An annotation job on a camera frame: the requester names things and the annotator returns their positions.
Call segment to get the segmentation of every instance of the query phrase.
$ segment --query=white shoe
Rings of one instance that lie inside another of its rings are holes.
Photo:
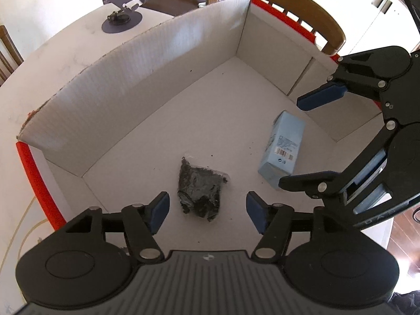
[[[200,3],[198,4],[198,8],[203,8],[205,5],[206,5],[206,3],[205,3],[205,2],[200,2]]]

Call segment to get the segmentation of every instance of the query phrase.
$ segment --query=wooden floor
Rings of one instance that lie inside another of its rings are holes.
[[[412,218],[414,209],[394,218],[388,251],[400,265],[401,292],[420,290],[420,224]]]
[[[198,8],[198,3],[205,1],[206,0],[145,0],[142,7],[178,16]]]

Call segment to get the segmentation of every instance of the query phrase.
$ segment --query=cardboard box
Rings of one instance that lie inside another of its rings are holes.
[[[274,120],[271,136],[258,168],[258,172],[271,187],[280,189],[280,178],[293,174],[304,128],[305,122],[286,110]]]
[[[320,205],[304,193],[276,191],[258,174],[282,109],[306,124],[294,173],[328,168],[336,141],[288,97],[313,60],[336,66],[251,0],[218,2],[134,34],[55,86],[57,93],[18,134],[20,157],[49,221],[58,228],[89,206],[119,212],[167,191],[171,208],[155,235],[165,253],[251,252],[260,235],[246,214],[248,191],[298,212]],[[211,223],[182,213],[183,156],[230,176]]]

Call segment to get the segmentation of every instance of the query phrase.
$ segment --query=barcode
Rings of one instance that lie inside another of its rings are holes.
[[[286,157],[288,160],[293,160],[292,154],[289,154],[288,152],[284,151],[283,149],[279,147],[276,148],[275,153],[277,155],[283,156],[283,158]]]

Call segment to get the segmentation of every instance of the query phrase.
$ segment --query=white table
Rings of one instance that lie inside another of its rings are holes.
[[[173,18],[140,8],[133,29],[106,34],[101,25],[118,10],[104,5],[78,19],[33,52],[0,88],[0,314],[16,311],[23,298],[15,281],[18,257],[52,232],[16,151],[16,135],[28,114],[86,67],[122,43]]]

